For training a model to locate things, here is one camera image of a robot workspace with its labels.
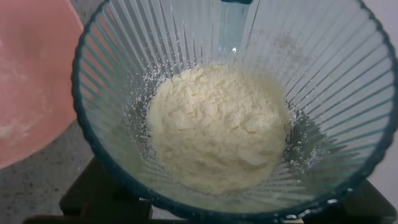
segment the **pink plastic bowl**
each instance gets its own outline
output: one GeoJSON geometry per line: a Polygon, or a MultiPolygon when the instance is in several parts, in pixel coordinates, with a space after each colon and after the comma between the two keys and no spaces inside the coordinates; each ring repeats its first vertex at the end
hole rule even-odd
{"type": "Polygon", "coordinates": [[[0,1],[0,169],[75,119],[70,76],[81,30],[68,0],[0,1]]]}

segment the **clear glass bowl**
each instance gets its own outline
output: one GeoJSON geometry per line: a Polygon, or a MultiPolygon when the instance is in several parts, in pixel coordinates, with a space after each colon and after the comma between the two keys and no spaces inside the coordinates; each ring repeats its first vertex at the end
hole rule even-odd
{"type": "Polygon", "coordinates": [[[397,126],[394,48],[361,1],[106,1],[73,62],[78,121],[95,156],[134,194],[203,222],[281,222],[319,212],[381,161],[397,126]],[[275,76],[295,111],[270,178],[235,195],[174,181],[148,145],[159,77],[211,62],[275,76]]]}

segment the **dark stand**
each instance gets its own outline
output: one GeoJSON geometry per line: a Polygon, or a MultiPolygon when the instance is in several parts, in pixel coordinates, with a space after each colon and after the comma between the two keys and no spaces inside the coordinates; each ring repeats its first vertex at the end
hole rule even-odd
{"type": "MultiPolygon", "coordinates": [[[[153,220],[151,204],[117,184],[93,159],[60,201],[63,216],[36,216],[25,224],[184,224],[186,220],[153,220]]],[[[390,224],[394,207],[365,180],[342,203],[303,218],[305,224],[390,224]]]]}

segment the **bowl rim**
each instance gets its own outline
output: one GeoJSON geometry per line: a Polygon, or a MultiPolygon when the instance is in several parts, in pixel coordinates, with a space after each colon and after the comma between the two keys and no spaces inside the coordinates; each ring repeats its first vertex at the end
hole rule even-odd
{"type": "Polygon", "coordinates": [[[101,145],[99,139],[96,137],[90,122],[87,119],[85,109],[80,93],[80,59],[83,47],[85,46],[86,36],[90,33],[91,25],[96,21],[98,14],[103,13],[104,7],[109,4],[110,0],[103,1],[97,10],[91,15],[90,20],[85,25],[83,33],[79,38],[79,43],[75,50],[75,58],[73,59],[72,67],[72,95],[73,107],[77,113],[77,120],[83,130],[83,135],[91,146],[95,157],[104,165],[105,169],[116,180],[127,188],[130,193],[138,195],[150,201],[156,207],[168,210],[174,215],[182,218],[187,218],[192,221],[208,222],[208,223],[232,223],[232,222],[279,222],[281,220],[289,220],[302,218],[310,213],[319,213],[329,206],[331,202],[336,202],[341,197],[349,194],[352,189],[356,188],[367,176],[369,176],[376,165],[382,161],[389,146],[392,144],[394,132],[398,126],[398,61],[395,55],[395,48],[389,40],[389,36],[382,28],[382,24],[376,19],[373,12],[365,5],[363,0],[357,0],[359,7],[368,13],[369,20],[376,25],[376,30],[382,35],[383,44],[387,46],[389,55],[388,58],[392,62],[391,71],[394,73],[394,96],[392,97],[392,109],[389,114],[389,123],[384,128],[381,140],[378,142],[376,149],[366,159],[365,163],[354,172],[346,182],[341,183],[331,192],[326,192],[323,195],[295,205],[289,208],[282,208],[271,212],[259,213],[231,213],[231,212],[217,212],[207,210],[204,208],[197,208],[191,205],[186,205],[177,202],[171,198],[163,196],[156,191],[146,187],[138,180],[129,175],[119,164],[117,164],[106,149],[101,145]]]}

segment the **mound of flour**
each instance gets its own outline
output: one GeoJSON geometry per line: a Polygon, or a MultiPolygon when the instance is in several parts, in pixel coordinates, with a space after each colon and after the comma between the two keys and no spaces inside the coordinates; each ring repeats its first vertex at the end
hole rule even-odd
{"type": "Polygon", "coordinates": [[[210,65],[161,84],[147,122],[157,157],[175,180],[223,194],[269,176],[285,147],[289,113],[272,78],[210,65]]]}

